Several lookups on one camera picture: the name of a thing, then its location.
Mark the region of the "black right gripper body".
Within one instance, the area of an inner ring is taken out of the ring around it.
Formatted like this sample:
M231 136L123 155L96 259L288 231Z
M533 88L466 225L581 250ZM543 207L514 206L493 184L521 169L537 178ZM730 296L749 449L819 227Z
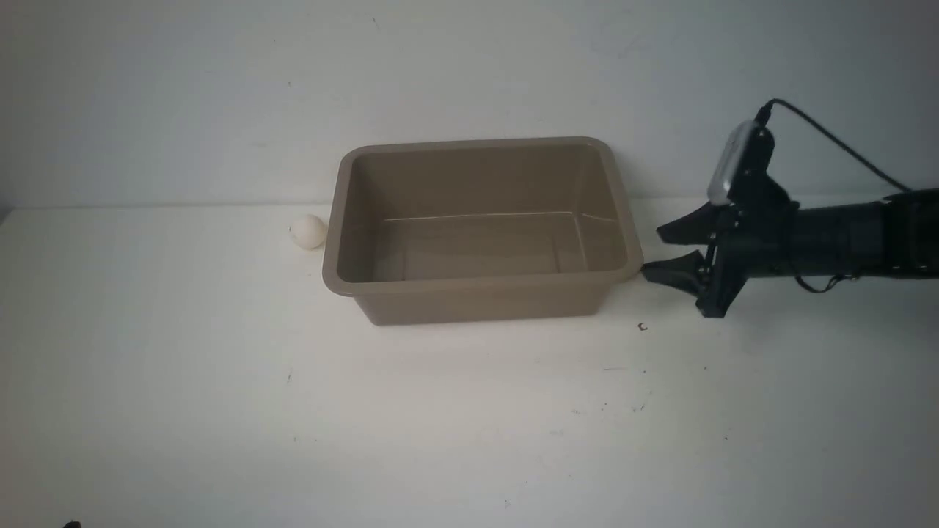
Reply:
M717 231L708 244L711 282L695 306L705 318L723 318L732 301L758 268L766 268L781 247L783 225L797 205L788 191L769 175L775 149L771 131L751 139L723 206Z

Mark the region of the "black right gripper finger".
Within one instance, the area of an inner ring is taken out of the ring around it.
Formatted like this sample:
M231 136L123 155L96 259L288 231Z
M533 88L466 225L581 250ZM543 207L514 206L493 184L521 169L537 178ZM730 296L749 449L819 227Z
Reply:
M643 277L648 283L664 285L700 298L709 290L710 261L700 251L695 250L671 260L645 263Z
M708 202L670 223L657 228L658 237L670 245L707 245L717 232L722 206Z

